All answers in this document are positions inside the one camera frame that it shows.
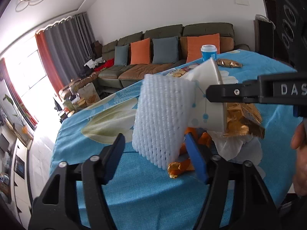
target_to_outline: blue-gray pillow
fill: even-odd
[[[178,61],[178,36],[153,39],[153,64]]]
[[[128,60],[128,47],[129,45],[124,45],[122,47],[115,47],[115,66],[126,66]]]

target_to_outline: wall switch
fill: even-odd
[[[248,0],[234,0],[235,4],[240,4],[240,5],[246,5],[249,6],[249,1]]]

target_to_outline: white lettering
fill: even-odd
[[[302,95],[305,96],[307,94],[306,83],[302,84]]]
[[[287,91],[288,91],[287,85],[286,84],[281,84],[281,95],[287,94]]]
[[[296,85],[295,85],[295,84],[293,84],[291,95],[293,95],[293,93],[295,93],[296,95],[298,95],[298,92],[297,92],[297,89],[296,89]]]

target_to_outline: curtain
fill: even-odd
[[[91,43],[95,38],[87,14],[74,15],[47,27],[44,33],[57,73],[67,85],[79,77],[84,64],[94,56]]]
[[[4,79],[6,82],[7,87],[12,95],[15,104],[18,106],[19,111],[27,121],[28,125],[34,130],[35,126],[37,125],[37,121],[34,119],[34,117],[31,116],[29,111],[25,108],[21,98],[19,97],[17,91],[15,90],[15,87],[10,79],[9,73],[7,72],[7,66],[5,64],[4,58],[0,60],[0,73],[2,79]]]
[[[59,94],[59,91],[64,87],[58,72],[53,64],[47,43],[45,38],[45,33],[40,31],[38,34],[35,34],[36,43],[38,52],[41,58],[41,62],[44,66],[45,72],[50,80],[51,85],[53,86],[56,94]]]

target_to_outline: blue tablecloth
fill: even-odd
[[[285,64],[249,51],[223,53],[218,58],[228,58],[243,64],[242,68],[219,67],[239,82],[256,79],[261,74],[294,71]],[[66,119],[56,139],[50,172],[60,161],[75,164],[98,154],[104,146],[109,145],[118,131],[125,132],[127,141],[131,141],[131,117],[135,114],[141,85],[141,81],[131,85]],[[264,182],[274,202],[279,205],[292,183],[295,151],[289,146],[300,119],[292,116],[291,106],[256,106],[263,118],[262,125],[266,128],[265,138],[260,140],[263,157],[259,167],[264,170]],[[82,223],[89,226],[81,183],[77,184],[77,189]],[[127,142],[115,176],[103,187],[103,191],[120,230],[192,229],[208,186],[201,183],[194,172],[170,179],[166,171],[140,156],[132,148],[131,142]],[[229,220],[232,198],[233,190],[229,189],[222,225]]]

